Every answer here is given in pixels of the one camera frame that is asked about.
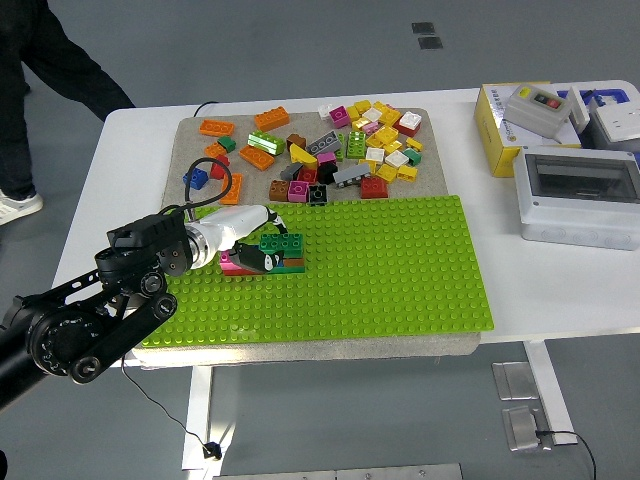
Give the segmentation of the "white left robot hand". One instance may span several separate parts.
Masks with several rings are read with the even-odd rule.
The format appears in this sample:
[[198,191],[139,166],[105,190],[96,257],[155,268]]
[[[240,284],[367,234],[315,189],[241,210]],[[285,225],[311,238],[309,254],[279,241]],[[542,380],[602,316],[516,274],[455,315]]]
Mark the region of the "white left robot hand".
[[213,260],[216,253],[228,251],[231,262],[244,270],[271,272],[284,258],[284,252],[267,254],[241,242],[267,223],[273,224],[281,234],[288,233],[282,218],[262,205],[221,208],[186,224],[193,256],[191,268],[202,268]]

